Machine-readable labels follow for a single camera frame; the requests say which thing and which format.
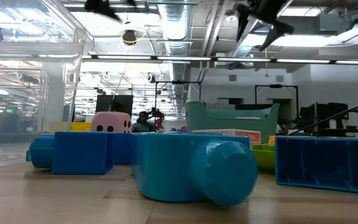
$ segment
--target glass enclosure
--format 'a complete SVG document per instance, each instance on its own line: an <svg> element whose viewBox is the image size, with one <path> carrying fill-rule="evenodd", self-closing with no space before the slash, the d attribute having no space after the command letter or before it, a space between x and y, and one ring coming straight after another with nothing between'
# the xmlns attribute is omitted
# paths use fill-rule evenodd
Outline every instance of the glass enclosure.
<svg viewBox="0 0 358 224"><path fill-rule="evenodd" d="M56 0L0 1L0 162L40 133L70 129L83 52L93 38Z"/></svg>

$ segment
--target cable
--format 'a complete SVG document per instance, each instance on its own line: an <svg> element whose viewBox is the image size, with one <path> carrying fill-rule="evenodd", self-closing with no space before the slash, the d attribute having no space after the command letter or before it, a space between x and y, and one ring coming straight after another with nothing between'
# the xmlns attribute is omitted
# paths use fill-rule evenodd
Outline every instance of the cable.
<svg viewBox="0 0 358 224"><path fill-rule="evenodd" d="M311 11L312 9L314 9L314 8L320 9L321 13L324 12L320 7L318 7L318 6L313 6L313 7L311 7L309 10L307 10L303 16L306 16L306 15L308 14L308 12L310 12L310 11Z"/></svg>

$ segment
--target yellow block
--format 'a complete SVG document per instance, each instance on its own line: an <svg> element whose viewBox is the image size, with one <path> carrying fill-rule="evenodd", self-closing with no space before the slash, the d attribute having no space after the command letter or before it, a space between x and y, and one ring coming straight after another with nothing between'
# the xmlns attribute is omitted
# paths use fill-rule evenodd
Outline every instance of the yellow block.
<svg viewBox="0 0 358 224"><path fill-rule="evenodd" d="M91 123L89 122L71 122L70 131L91 131Z"/></svg>
<svg viewBox="0 0 358 224"><path fill-rule="evenodd" d="M275 141L274 141L275 137L276 136L269 136L268 137L268 144L274 144L275 143Z"/></svg>

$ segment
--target person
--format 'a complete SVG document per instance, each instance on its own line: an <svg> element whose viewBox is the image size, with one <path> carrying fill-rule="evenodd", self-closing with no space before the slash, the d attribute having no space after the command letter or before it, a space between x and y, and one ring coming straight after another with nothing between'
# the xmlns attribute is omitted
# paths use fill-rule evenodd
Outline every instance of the person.
<svg viewBox="0 0 358 224"><path fill-rule="evenodd" d="M149 115L146 111L139 113L139 119L136 121L136 124L132 125L133 133L146 133L155 131L154 124L147 122Z"/></svg>

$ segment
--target black monitor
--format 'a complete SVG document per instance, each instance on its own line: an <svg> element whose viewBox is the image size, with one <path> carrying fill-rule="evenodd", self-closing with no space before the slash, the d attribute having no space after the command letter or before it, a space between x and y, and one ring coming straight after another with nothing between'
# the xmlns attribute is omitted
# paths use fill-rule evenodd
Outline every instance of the black monitor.
<svg viewBox="0 0 358 224"><path fill-rule="evenodd" d="M345 103L328 103L328 106L329 106L329 110L330 110L330 116L334 116L335 114L338 114L338 113L348 109L347 104L345 104ZM349 113L344 113L344 114L336 117L335 119L336 120L338 120L338 119L348 120Z"/></svg>
<svg viewBox="0 0 358 224"><path fill-rule="evenodd" d="M132 116L132 105L134 104L133 95L98 95L96 102L96 113L100 111L116 111L127 113Z"/></svg>
<svg viewBox="0 0 358 224"><path fill-rule="evenodd" d="M328 104L316 103L317 121L322 121L331 116L331 110ZM329 128L329 121L318 124L319 129Z"/></svg>
<svg viewBox="0 0 358 224"><path fill-rule="evenodd" d="M300 124L299 124L299 128L303 128L306 127L308 125L314 124L314 109L315 106L314 104L312 104L311 106L308 107L302 107L300 110ZM314 127L311 127L310 129L307 129L305 131L311 133L313 132Z"/></svg>

